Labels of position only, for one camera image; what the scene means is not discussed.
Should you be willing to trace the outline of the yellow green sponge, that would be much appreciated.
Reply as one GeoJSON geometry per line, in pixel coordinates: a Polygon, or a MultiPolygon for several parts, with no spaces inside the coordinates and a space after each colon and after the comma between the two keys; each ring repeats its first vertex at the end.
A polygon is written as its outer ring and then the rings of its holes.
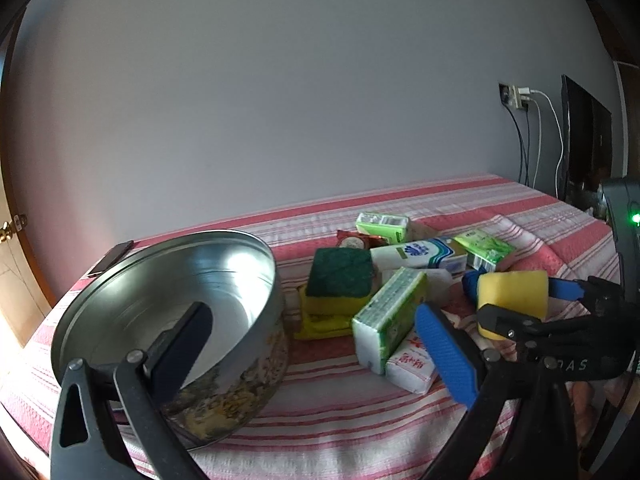
{"type": "Polygon", "coordinates": [[[543,321],[549,305],[548,274],[544,270],[482,274],[477,282],[477,311],[485,304],[543,321]]]}
{"type": "Polygon", "coordinates": [[[367,249],[320,248],[306,284],[298,289],[300,316],[297,340],[348,336],[352,318],[374,294],[376,272],[367,249]]]}

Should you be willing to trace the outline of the blue cloth bundle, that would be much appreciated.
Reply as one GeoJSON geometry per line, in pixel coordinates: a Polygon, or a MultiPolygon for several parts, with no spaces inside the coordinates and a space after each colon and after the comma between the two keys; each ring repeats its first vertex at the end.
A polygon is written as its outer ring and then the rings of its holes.
{"type": "Polygon", "coordinates": [[[473,306],[477,306],[478,281],[480,280],[480,277],[486,273],[487,271],[485,269],[480,268],[469,270],[462,276],[461,284],[464,296],[473,306]]]}

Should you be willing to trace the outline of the white blue Vinda tissue pack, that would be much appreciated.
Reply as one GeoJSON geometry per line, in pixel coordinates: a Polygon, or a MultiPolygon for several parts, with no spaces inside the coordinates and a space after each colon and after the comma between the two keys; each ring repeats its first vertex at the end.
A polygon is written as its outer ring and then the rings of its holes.
{"type": "Polygon", "coordinates": [[[462,273],[468,263],[468,253],[450,237],[432,237],[396,245],[372,248],[370,255],[379,271],[413,269],[444,269],[452,275],[462,273]]]}

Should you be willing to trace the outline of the white red tissue pack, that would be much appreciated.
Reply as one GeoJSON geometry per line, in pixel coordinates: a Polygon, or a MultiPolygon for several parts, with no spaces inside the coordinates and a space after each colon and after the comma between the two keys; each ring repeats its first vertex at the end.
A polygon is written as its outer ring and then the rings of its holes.
{"type": "Polygon", "coordinates": [[[437,370],[414,328],[386,361],[385,377],[410,393],[425,394],[431,389],[437,370]]]}

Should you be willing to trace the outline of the green tea tissue pack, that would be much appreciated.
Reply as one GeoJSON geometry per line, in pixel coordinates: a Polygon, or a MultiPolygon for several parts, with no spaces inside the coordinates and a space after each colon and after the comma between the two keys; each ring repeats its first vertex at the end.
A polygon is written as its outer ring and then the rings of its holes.
{"type": "Polygon", "coordinates": [[[352,336],[361,366],[377,375],[385,373],[387,360],[410,332],[426,293],[426,274],[401,268],[354,316],[352,336]]]}

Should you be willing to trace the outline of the green barcode tissue pack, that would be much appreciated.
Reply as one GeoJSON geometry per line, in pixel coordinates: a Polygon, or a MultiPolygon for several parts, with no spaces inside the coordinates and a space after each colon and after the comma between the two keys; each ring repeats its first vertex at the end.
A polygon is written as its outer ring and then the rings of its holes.
{"type": "Polygon", "coordinates": [[[390,244],[401,244],[408,240],[410,220],[398,214],[361,211],[355,226],[361,234],[383,237],[390,244]]]}

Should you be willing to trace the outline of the round metal tin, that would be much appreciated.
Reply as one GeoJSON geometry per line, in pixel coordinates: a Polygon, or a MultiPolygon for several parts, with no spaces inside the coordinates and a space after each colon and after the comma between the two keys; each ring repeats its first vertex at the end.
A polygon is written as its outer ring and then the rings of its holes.
{"type": "Polygon", "coordinates": [[[160,408],[186,448],[229,437],[268,403],[288,367],[284,298],[270,247],[250,233],[213,230],[136,252],[67,307],[51,344],[61,379],[72,359],[91,366],[152,350],[194,302],[212,311],[206,345],[160,408]]]}

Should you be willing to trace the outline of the wooden door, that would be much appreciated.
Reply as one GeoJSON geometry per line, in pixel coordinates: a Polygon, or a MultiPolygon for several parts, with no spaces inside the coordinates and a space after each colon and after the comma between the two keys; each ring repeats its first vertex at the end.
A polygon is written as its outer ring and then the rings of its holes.
{"type": "MultiPolygon", "coordinates": [[[[24,14],[20,11],[15,15],[1,40],[1,223],[21,214],[11,179],[8,82],[24,14]]],[[[1,243],[1,325],[6,327],[10,339],[20,348],[28,343],[55,304],[51,287],[29,243],[26,228],[1,243]]]]}

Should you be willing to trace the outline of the black television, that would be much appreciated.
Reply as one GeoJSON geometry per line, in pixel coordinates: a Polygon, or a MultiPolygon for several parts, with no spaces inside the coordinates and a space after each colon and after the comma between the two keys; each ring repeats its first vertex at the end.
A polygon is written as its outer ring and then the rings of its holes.
{"type": "Polygon", "coordinates": [[[574,207],[587,210],[599,201],[601,182],[611,177],[612,114],[567,75],[561,76],[561,100],[561,197],[574,207]]]}

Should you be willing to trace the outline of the black smartphone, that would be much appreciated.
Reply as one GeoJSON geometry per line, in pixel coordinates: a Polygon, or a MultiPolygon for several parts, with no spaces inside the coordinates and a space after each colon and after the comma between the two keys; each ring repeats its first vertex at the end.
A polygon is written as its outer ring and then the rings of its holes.
{"type": "Polygon", "coordinates": [[[95,278],[106,271],[110,270],[112,266],[119,263],[122,258],[125,258],[128,252],[134,247],[133,240],[126,240],[113,246],[87,273],[88,278],[95,278]]]}

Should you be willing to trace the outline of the red striped bedspread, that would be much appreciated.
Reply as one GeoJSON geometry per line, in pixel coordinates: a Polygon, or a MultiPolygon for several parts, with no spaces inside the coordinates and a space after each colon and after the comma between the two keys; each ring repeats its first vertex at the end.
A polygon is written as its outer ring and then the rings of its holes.
{"type": "MultiPolygon", "coordinates": [[[[390,212],[446,234],[481,229],[515,247],[518,270],[617,280],[611,229],[548,194],[497,177],[428,182],[291,206],[228,221],[276,256],[284,317],[299,318],[297,289],[311,258],[362,210],[390,212]]],[[[441,385],[408,393],[357,363],[348,337],[296,341],[281,387],[246,427],[198,451],[215,479],[414,479],[462,414],[441,385]]]]}

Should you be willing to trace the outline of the red snack packet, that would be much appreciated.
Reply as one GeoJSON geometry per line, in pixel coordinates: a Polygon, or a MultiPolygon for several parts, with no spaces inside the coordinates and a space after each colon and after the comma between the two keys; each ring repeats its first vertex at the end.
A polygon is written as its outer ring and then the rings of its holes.
{"type": "Polygon", "coordinates": [[[337,247],[370,250],[372,248],[384,247],[387,245],[388,240],[382,236],[370,235],[357,231],[336,231],[337,247]]]}

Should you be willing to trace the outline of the white wall power strip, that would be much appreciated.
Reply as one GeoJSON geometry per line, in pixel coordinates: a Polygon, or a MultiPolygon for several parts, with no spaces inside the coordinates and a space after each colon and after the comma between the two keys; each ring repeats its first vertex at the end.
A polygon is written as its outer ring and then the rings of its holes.
{"type": "Polygon", "coordinates": [[[515,84],[498,84],[502,104],[514,110],[528,110],[530,89],[515,84]]]}

